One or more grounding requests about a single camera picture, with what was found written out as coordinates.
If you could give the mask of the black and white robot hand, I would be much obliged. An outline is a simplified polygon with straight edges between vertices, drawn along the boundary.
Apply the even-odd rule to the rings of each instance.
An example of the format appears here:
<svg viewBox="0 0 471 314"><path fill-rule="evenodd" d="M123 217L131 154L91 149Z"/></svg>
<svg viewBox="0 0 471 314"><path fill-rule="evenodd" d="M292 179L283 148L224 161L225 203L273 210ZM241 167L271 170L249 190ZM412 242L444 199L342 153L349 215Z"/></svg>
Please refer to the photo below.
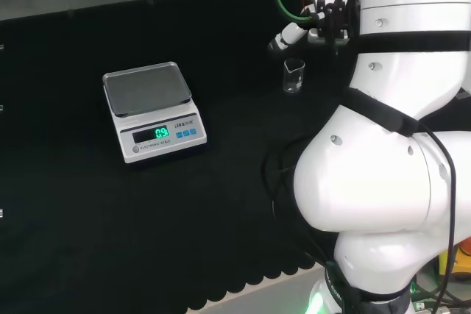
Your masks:
<svg viewBox="0 0 471 314"><path fill-rule="evenodd" d="M302 14L312 15L317 22L303 25L289 23L269 42L269 53L276 55L293 53L302 43L315 46L329 45L333 48L345 46L350 38L348 23L344 16L345 10L344 1L337 7L325 0L317 0L305 6Z"/></svg>

